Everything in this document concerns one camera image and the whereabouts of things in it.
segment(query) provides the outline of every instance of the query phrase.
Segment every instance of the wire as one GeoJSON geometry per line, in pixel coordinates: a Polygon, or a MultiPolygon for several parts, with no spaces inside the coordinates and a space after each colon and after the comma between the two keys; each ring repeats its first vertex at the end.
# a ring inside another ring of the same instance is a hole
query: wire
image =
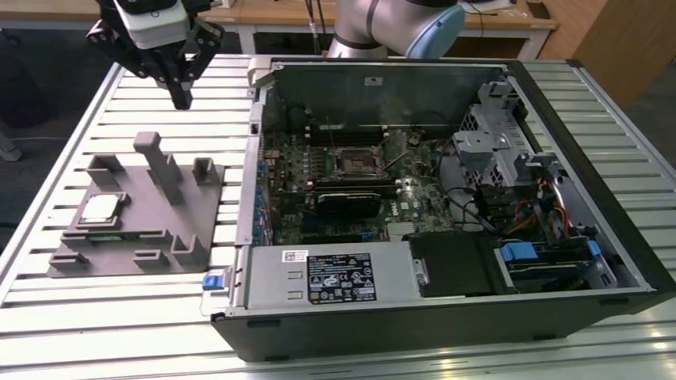
{"type": "MultiPolygon", "coordinates": [[[[481,34],[479,36],[480,40],[484,39],[484,35],[485,35],[485,28],[484,28],[484,14],[481,13],[480,10],[476,9],[475,7],[475,4],[472,4],[472,2],[467,2],[467,4],[469,4],[469,6],[475,9],[475,11],[477,12],[479,14],[479,22],[480,22],[480,25],[481,25],[481,34]]],[[[479,53],[481,52],[481,44],[477,44],[477,50],[479,50],[479,53]]]]}
{"type": "Polygon", "coordinates": [[[324,10],[321,8],[321,0],[317,0],[317,10],[319,10],[319,20],[321,20],[321,36],[324,40],[327,40],[327,22],[324,20],[324,10]]]}
{"type": "Polygon", "coordinates": [[[519,202],[519,204],[516,205],[515,207],[515,222],[516,220],[519,219],[519,211],[521,209],[521,206],[527,203],[532,202],[531,200],[523,200],[521,202],[519,202]]]}
{"type": "Polygon", "coordinates": [[[20,137],[9,139],[9,141],[28,141],[28,140],[68,140],[68,137],[20,137]]]}
{"type": "Polygon", "coordinates": [[[505,232],[505,235],[513,234],[517,230],[521,230],[528,227],[536,221],[536,216],[531,215],[516,227],[512,227],[511,230],[505,232]]]}
{"type": "MultiPolygon", "coordinates": [[[[448,149],[451,143],[453,142],[453,138],[449,137],[448,140],[445,141],[445,144],[444,144],[444,149],[441,150],[441,154],[440,154],[440,158],[436,162],[436,167],[435,167],[435,171],[436,171],[436,181],[439,183],[439,186],[440,186],[440,189],[441,189],[441,192],[447,195],[448,194],[448,191],[445,190],[444,188],[444,184],[441,184],[441,160],[444,159],[444,153],[445,153],[445,150],[448,149]]],[[[447,199],[448,201],[456,206],[459,207],[464,212],[467,212],[467,214],[476,219],[476,221],[483,225],[483,227],[485,228],[485,230],[492,233],[493,235],[497,235],[497,236],[503,236],[504,234],[501,233],[500,230],[496,229],[496,227],[491,224],[491,222],[488,222],[488,220],[485,220],[485,218],[483,218],[479,214],[476,214],[472,210],[469,210],[467,207],[464,207],[460,202],[457,200],[453,199],[452,196],[447,196],[447,199]]]]}
{"type": "Polygon", "coordinates": [[[467,4],[469,4],[469,6],[472,7],[472,9],[477,12],[479,14],[479,22],[480,22],[480,25],[481,25],[481,35],[479,38],[484,38],[484,33],[485,33],[485,28],[484,28],[484,14],[481,13],[480,10],[476,9],[475,7],[475,4],[472,4],[472,2],[467,2],[467,4]]]}
{"type": "Polygon", "coordinates": [[[476,193],[476,190],[473,188],[464,188],[461,186],[456,186],[456,187],[449,188],[448,190],[445,190],[445,194],[448,194],[449,192],[452,192],[455,190],[463,190],[464,192],[467,192],[469,194],[475,194],[476,193]]]}
{"type": "Polygon", "coordinates": [[[559,211],[559,213],[561,213],[561,227],[563,227],[563,235],[568,238],[569,237],[569,233],[568,233],[568,213],[567,211],[560,208],[560,207],[553,207],[555,210],[559,211]]]}
{"type": "Polygon", "coordinates": [[[305,8],[308,9],[309,30],[312,32],[312,39],[315,45],[315,54],[321,54],[321,47],[319,46],[317,24],[315,23],[315,9],[312,0],[305,0],[305,8]]]}

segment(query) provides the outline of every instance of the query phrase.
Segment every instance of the floor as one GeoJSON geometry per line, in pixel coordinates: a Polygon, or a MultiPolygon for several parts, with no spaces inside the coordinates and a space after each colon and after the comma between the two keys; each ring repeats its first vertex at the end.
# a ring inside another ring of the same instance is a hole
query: floor
{"type": "MultiPolygon", "coordinates": [[[[49,137],[61,139],[19,140],[23,160],[0,160],[0,225],[19,223],[33,200],[44,178],[64,147],[65,139],[77,125],[111,62],[84,42],[83,32],[13,31],[23,41],[20,48],[0,39],[0,59],[11,55],[25,64],[52,112],[51,120],[29,129],[11,129],[0,121],[0,131],[11,139],[49,137]]],[[[311,53],[309,35],[292,39],[265,36],[259,49],[271,54],[311,53]]],[[[228,36],[221,52],[239,53],[236,36],[228,36]]],[[[676,150],[671,149],[676,120],[676,66],[671,65],[628,111],[655,146],[672,165],[676,150]]],[[[0,248],[12,236],[11,228],[0,227],[0,248]]]]}

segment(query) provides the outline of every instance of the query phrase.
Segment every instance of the circuit board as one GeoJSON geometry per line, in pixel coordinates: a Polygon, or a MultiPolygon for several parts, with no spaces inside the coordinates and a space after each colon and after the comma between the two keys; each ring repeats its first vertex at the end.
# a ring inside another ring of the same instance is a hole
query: circuit board
{"type": "Polygon", "coordinates": [[[313,146],[308,135],[276,131],[264,149],[272,244],[400,241],[413,232],[452,230],[432,175],[439,146],[411,128],[384,131],[376,146],[335,147],[313,146]],[[380,182],[367,189],[388,188],[372,217],[325,218],[317,212],[320,194],[373,194],[360,186],[369,179],[380,182]],[[319,186],[328,183],[336,185],[323,191],[319,186]]]}

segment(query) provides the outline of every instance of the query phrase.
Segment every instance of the wooden desk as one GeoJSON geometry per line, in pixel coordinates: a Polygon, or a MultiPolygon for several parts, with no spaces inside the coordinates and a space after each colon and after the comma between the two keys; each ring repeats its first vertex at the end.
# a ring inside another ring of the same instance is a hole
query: wooden desk
{"type": "MultiPolygon", "coordinates": [[[[255,51],[253,34],[257,32],[309,32],[308,12],[304,0],[239,0],[244,1],[239,15],[237,31],[240,33],[244,51],[255,51]]],[[[324,19],[329,25],[328,31],[333,32],[336,17],[336,1],[323,0],[324,19]]],[[[553,20],[537,19],[528,12],[527,0],[519,0],[511,11],[491,11],[480,17],[475,14],[465,16],[465,28],[460,34],[459,46],[477,45],[476,41],[461,37],[485,37],[485,49],[499,50],[507,43],[517,40],[516,52],[520,59],[535,59],[547,41],[549,32],[557,28],[553,20]]],[[[495,57],[501,57],[500,51],[493,51],[495,57]]]]}
{"type": "MultiPolygon", "coordinates": [[[[323,0],[323,10],[328,31],[333,32],[335,0],[323,0]]],[[[224,25],[228,32],[239,34],[244,54],[256,54],[253,36],[257,32],[309,33],[304,0],[279,0],[277,2],[237,0],[232,8],[212,9],[201,16],[208,21],[224,25]]],[[[95,0],[0,0],[0,28],[89,29],[97,19],[99,7],[95,0]]],[[[483,17],[468,14],[460,37],[485,37],[484,51],[493,51],[500,47],[501,42],[517,41],[519,58],[533,59],[537,57],[549,32],[556,27],[557,23],[553,20],[533,18],[527,11],[527,0],[519,0],[511,11],[491,11],[483,17]]],[[[473,39],[468,43],[460,38],[459,46],[463,45],[471,46],[476,43],[473,39]]]]}
{"type": "MultiPolygon", "coordinates": [[[[232,8],[215,8],[203,15],[233,24],[243,1],[232,8]]],[[[99,20],[95,0],[0,0],[0,28],[5,29],[91,29],[99,20]]]]}

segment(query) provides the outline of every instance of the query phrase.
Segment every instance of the motherboard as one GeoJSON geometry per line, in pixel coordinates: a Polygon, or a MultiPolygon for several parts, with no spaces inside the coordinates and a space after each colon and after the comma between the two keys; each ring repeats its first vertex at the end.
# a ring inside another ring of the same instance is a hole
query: motherboard
{"type": "Polygon", "coordinates": [[[273,131],[263,149],[272,244],[400,241],[451,230],[433,175],[443,142],[413,127],[273,131]]]}

